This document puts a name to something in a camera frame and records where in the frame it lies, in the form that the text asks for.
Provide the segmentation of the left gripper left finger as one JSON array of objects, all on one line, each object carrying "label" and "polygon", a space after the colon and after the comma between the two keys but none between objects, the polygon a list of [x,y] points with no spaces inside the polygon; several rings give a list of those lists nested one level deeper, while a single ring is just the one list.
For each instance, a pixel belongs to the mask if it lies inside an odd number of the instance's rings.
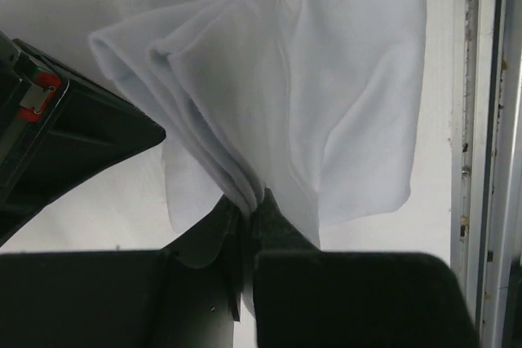
[{"label": "left gripper left finger", "polygon": [[4,347],[230,347],[241,215],[226,198],[157,250],[1,257]]}]

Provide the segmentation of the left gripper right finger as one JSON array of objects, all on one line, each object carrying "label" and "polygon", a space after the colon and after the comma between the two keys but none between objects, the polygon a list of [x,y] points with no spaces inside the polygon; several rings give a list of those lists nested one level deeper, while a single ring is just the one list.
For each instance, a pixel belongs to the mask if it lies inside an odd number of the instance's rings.
[{"label": "left gripper right finger", "polygon": [[324,252],[271,192],[252,217],[260,347],[477,347],[455,274],[427,253]]}]

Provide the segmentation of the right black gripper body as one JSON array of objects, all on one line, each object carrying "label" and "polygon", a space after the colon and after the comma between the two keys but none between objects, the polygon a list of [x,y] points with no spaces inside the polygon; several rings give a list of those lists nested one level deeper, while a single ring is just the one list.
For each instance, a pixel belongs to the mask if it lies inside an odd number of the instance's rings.
[{"label": "right black gripper body", "polygon": [[165,137],[134,105],[2,35],[1,242],[65,193]]}]

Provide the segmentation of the white skirt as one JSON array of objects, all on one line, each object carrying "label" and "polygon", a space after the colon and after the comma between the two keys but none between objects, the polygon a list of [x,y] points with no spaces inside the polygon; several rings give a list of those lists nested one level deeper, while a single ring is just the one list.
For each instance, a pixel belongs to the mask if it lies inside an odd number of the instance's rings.
[{"label": "white skirt", "polygon": [[165,131],[174,227],[227,196],[272,193],[319,228],[409,198],[427,0],[113,0],[89,42],[103,74]]}]

